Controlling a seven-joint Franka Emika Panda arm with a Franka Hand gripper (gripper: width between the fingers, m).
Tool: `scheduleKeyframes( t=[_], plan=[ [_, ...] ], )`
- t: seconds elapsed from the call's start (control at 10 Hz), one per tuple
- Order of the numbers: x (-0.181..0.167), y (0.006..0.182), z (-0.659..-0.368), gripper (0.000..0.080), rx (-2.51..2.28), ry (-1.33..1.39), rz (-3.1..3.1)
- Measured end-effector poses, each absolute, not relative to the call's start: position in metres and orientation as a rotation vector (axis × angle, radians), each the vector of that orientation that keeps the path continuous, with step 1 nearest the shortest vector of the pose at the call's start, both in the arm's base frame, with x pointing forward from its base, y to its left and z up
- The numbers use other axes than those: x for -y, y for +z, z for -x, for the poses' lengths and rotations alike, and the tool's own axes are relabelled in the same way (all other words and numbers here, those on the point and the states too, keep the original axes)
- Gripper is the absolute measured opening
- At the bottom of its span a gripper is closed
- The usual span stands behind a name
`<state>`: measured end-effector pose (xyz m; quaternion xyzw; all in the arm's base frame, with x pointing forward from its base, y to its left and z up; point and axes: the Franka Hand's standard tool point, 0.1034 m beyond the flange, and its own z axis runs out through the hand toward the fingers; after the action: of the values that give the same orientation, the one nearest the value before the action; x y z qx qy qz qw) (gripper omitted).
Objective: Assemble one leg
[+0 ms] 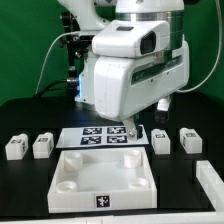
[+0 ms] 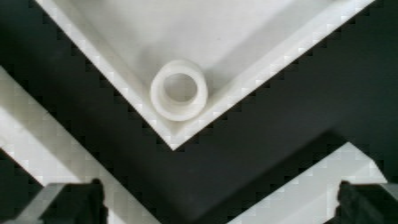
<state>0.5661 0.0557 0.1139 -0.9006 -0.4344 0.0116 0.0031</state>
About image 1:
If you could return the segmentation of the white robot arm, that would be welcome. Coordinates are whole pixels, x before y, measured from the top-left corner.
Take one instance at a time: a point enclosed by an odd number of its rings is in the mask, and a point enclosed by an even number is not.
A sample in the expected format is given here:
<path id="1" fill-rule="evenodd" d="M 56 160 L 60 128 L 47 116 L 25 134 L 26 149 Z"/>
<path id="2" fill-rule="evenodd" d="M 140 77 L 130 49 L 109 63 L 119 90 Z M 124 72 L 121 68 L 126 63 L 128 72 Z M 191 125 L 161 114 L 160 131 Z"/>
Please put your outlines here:
<path id="1" fill-rule="evenodd" d="M 184 0 L 57 0 L 91 37 L 76 99 L 140 138 L 138 112 L 184 87 L 189 48 Z"/>

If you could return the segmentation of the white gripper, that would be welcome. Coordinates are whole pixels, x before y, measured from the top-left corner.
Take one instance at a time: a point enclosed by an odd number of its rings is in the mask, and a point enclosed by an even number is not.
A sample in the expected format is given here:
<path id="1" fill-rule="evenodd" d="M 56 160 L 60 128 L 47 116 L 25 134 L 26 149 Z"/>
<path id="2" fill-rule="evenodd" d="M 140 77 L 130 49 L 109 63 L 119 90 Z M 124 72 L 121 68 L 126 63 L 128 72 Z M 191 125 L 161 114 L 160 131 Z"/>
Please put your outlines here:
<path id="1" fill-rule="evenodd" d="M 171 104 L 168 95 L 188 82 L 186 42 L 167 59 L 159 57 L 169 46 L 170 36 L 170 25 L 164 20 L 114 20 L 93 38 L 93 52 L 98 56 L 94 68 L 96 111 L 109 120 L 124 120 L 130 140 L 137 139 L 131 116 L 158 101 L 155 120 L 165 123 Z"/>

